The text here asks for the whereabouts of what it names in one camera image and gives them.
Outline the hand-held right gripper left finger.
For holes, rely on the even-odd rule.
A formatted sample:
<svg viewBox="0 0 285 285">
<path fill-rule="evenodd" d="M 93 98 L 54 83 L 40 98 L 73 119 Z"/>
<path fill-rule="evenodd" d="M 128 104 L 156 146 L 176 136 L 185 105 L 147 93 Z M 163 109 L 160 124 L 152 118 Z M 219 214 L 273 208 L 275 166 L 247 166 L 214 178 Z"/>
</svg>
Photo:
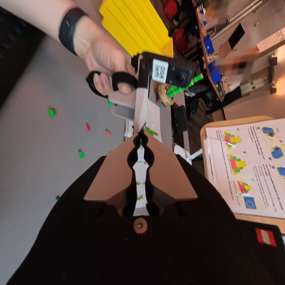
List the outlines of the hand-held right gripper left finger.
<svg viewBox="0 0 285 285">
<path fill-rule="evenodd" d="M 133 166 L 138 160 L 140 133 L 134 134 L 105 156 L 84 201 L 114 206 L 119 215 L 133 216 L 137 202 L 137 184 Z"/>
</svg>

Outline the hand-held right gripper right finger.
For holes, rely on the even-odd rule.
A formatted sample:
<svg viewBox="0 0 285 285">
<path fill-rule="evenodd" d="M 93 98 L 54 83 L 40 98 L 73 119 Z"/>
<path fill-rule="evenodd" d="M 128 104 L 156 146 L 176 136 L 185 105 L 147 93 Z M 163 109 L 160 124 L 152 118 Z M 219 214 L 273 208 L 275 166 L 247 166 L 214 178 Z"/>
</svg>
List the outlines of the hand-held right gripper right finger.
<svg viewBox="0 0 285 285">
<path fill-rule="evenodd" d="M 148 163 L 145 191 L 150 216 L 159 216 L 166 206 L 198 198 L 173 151 L 149 133 L 142 133 L 142 145 Z"/>
</svg>

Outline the pile of green lego clips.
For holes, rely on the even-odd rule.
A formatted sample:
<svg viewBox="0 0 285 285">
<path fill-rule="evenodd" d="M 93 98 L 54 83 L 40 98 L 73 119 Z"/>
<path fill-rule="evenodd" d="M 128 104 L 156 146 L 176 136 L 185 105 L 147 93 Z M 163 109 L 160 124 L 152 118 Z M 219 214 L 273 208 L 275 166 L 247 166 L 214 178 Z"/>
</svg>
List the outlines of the pile of green lego clips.
<svg viewBox="0 0 285 285">
<path fill-rule="evenodd" d="M 83 152 L 81 151 L 81 149 L 78 150 L 78 154 L 80 156 L 80 159 L 83 159 L 84 158 L 84 154 Z M 56 202 L 60 199 L 60 195 L 57 195 L 56 196 Z"/>
</svg>

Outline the lego instruction booklet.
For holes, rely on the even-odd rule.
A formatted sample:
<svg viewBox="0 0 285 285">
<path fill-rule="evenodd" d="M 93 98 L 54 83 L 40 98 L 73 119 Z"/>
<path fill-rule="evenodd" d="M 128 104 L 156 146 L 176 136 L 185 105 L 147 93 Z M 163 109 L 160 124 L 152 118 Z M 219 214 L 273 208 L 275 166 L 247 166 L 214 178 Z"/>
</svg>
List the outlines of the lego instruction booklet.
<svg viewBox="0 0 285 285">
<path fill-rule="evenodd" d="M 158 215 L 163 208 L 172 202 L 170 194 L 163 192 L 168 182 L 168 174 L 164 178 L 163 159 L 170 153 L 162 144 L 160 130 L 160 108 L 148 100 L 147 118 L 143 121 L 145 135 L 143 142 L 139 141 L 137 149 L 137 160 L 134 163 L 135 185 L 137 191 L 136 203 L 127 205 L 123 209 L 124 216 L 147 216 Z"/>
</svg>

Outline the lego bamboo pot model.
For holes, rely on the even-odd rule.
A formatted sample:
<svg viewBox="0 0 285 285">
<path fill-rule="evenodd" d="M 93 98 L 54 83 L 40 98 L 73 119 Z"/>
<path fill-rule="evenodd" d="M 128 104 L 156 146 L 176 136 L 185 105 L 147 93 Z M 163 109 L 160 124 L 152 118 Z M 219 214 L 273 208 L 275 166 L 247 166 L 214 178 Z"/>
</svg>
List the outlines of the lego bamboo pot model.
<svg viewBox="0 0 285 285">
<path fill-rule="evenodd" d="M 170 84 L 160 84 L 156 93 L 158 96 L 157 103 L 162 103 L 164 107 L 172 106 L 175 102 L 175 96 L 182 91 L 192 87 L 195 83 L 204 78 L 203 74 L 195 76 L 187 87 L 177 87 Z"/>
</svg>

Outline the black lego set box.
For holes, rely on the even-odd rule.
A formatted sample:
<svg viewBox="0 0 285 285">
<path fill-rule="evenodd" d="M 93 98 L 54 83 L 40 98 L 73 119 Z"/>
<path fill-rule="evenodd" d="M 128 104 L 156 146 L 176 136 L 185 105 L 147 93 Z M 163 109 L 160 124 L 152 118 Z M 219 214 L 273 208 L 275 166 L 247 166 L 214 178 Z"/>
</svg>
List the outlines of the black lego set box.
<svg viewBox="0 0 285 285">
<path fill-rule="evenodd" d="M 253 251 L 276 284 L 285 284 L 285 247 L 277 225 L 238 220 Z"/>
</svg>

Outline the person's left hand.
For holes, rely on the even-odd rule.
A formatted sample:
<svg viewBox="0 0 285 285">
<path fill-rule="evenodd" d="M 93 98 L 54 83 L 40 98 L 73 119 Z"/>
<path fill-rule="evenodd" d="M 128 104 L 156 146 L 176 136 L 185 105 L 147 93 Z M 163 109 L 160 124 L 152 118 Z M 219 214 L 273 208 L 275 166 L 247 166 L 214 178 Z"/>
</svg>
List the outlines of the person's left hand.
<svg viewBox="0 0 285 285">
<path fill-rule="evenodd" d="M 84 60 L 88 70 L 100 72 L 100 75 L 94 75 L 94 86 L 104 97 L 112 90 L 108 76 L 117 72 L 136 75 L 113 38 L 87 16 L 82 17 L 76 25 L 73 45 L 74 51 Z"/>
</svg>

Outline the white document stand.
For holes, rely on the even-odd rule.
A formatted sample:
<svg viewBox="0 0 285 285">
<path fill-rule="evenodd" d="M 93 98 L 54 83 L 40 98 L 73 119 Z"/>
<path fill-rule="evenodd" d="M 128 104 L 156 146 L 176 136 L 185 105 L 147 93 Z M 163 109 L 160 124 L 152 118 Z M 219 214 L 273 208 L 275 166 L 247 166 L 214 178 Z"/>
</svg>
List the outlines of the white document stand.
<svg viewBox="0 0 285 285">
<path fill-rule="evenodd" d="M 193 154 L 190 154 L 189 151 L 182 148 L 178 144 L 174 144 L 174 153 L 176 155 L 180 155 L 185 161 L 187 161 L 190 165 L 192 165 L 192 162 L 194 160 L 203 160 L 204 162 L 204 171 L 205 176 L 209 180 L 209 182 L 216 187 L 215 180 L 214 180 L 214 173 L 213 173 L 213 167 L 212 167 L 212 161 L 210 157 L 210 138 L 204 137 L 202 139 L 202 147 L 194 152 Z"/>
</svg>

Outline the wooden workbench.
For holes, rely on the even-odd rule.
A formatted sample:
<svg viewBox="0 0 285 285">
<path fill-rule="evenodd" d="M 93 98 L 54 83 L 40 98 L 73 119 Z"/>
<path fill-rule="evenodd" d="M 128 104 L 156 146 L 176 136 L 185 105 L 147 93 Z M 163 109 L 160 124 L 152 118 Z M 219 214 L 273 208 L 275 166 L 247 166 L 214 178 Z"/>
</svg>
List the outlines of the wooden workbench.
<svg viewBox="0 0 285 285">
<path fill-rule="evenodd" d="M 204 57 L 203 66 L 202 66 L 204 74 L 205 74 L 204 78 L 205 78 L 205 80 L 207 78 L 208 82 L 211 84 L 212 89 L 214 90 L 214 92 L 216 94 L 217 100 L 219 100 L 220 102 L 223 102 L 224 98 L 220 96 L 219 90 L 216 88 L 216 84 L 213 82 L 213 80 L 211 78 L 210 71 L 209 71 L 210 61 L 208 58 L 207 49 L 206 49 L 205 44 L 204 44 L 204 37 L 207 35 L 207 33 L 206 33 L 206 30 L 203 28 L 202 23 L 201 23 L 200 18 L 199 18 L 199 12 L 202 9 L 202 5 L 197 4 L 197 2 L 194 0 L 192 0 L 192 5 L 195 9 L 195 16 L 197 19 L 199 33 L 200 33 L 201 48 L 202 48 L 203 57 Z"/>
</svg>

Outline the black rectangular panel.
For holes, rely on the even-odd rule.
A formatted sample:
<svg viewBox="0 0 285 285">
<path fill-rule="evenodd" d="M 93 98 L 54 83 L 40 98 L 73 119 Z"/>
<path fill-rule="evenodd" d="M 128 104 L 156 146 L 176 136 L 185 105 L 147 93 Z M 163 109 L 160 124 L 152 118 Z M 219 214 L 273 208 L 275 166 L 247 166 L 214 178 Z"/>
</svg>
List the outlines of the black rectangular panel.
<svg viewBox="0 0 285 285">
<path fill-rule="evenodd" d="M 171 107 L 171 120 L 174 134 L 188 131 L 187 113 L 184 105 Z"/>
</svg>

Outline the yellow plastic bin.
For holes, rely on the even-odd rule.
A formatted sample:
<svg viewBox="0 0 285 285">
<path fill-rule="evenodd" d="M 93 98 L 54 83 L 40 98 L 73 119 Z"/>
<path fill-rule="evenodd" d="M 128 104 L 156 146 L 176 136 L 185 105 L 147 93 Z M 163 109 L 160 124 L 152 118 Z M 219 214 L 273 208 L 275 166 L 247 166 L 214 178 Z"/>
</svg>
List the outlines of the yellow plastic bin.
<svg viewBox="0 0 285 285">
<path fill-rule="evenodd" d="M 105 0 L 102 26 L 131 55 L 151 52 L 173 58 L 173 39 L 149 0 Z"/>
</svg>

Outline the wooden board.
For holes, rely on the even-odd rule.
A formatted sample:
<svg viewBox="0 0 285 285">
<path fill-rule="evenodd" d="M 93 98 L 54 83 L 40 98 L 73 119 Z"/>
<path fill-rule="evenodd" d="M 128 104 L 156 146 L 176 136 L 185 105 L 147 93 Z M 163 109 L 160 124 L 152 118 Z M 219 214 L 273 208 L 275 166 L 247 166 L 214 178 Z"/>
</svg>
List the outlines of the wooden board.
<svg viewBox="0 0 285 285">
<path fill-rule="evenodd" d="M 210 181 L 209 175 L 208 175 L 208 163 L 207 163 L 207 155 L 205 155 L 206 147 L 205 147 L 205 137 L 206 137 L 206 128 L 214 128 L 214 127 L 227 127 L 227 126 L 234 126 L 234 125 L 244 125 L 244 124 L 256 124 L 264 121 L 274 120 L 274 118 L 270 116 L 253 116 L 248 118 L 242 118 L 242 119 L 232 119 L 232 120 L 223 120 L 223 121 L 215 121 L 210 122 L 204 125 L 200 131 L 200 138 L 201 138 L 201 148 L 203 151 L 203 160 L 204 160 L 204 171 L 205 171 L 205 177 Z M 250 222 L 257 222 L 257 223 L 263 223 L 268 225 L 275 225 L 278 226 L 281 234 L 285 235 L 285 220 L 284 219 L 277 219 L 277 218 L 271 218 L 271 217 L 264 217 L 264 216 L 253 216 L 253 215 L 243 215 L 243 214 L 234 214 L 236 219 L 239 220 L 245 220 Z"/>
</svg>

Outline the printed task sheet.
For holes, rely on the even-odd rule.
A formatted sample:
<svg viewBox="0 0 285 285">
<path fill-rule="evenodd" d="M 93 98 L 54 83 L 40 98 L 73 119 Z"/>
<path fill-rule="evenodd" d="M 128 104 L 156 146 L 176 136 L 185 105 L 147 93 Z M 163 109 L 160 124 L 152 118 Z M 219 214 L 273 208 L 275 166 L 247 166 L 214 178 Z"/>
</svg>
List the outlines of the printed task sheet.
<svg viewBox="0 0 285 285">
<path fill-rule="evenodd" d="M 285 218 L 284 119 L 207 127 L 207 175 L 234 214 Z"/>
</svg>

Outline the white paper notice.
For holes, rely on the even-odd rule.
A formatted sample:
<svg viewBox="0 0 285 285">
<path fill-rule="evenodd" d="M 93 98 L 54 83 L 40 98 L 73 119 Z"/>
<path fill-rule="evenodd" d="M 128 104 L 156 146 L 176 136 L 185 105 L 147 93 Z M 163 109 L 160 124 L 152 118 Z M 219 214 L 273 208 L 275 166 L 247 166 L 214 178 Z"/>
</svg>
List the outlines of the white paper notice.
<svg viewBox="0 0 285 285">
<path fill-rule="evenodd" d="M 265 38 L 261 42 L 257 43 L 257 48 L 260 53 L 266 52 L 273 48 L 275 50 L 281 45 L 284 45 L 285 41 L 285 28 L 278 30 L 274 34 Z"/>
</svg>

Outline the black wrist band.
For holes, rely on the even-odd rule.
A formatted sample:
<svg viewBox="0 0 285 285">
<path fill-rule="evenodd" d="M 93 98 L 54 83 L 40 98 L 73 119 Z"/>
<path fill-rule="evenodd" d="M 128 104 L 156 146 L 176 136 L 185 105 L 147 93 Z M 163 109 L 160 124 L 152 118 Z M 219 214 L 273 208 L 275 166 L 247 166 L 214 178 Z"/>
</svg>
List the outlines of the black wrist band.
<svg viewBox="0 0 285 285">
<path fill-rule="evenodd" d="M 71 8 L 64 15 L 59 27 L 58 38 L 60 43 L 72 54 L 76 55 L 74 50 L 73 37 L 76 30 L 77 23 L 81 18 L 88 16 L 79 7 Z"/>
</svg>

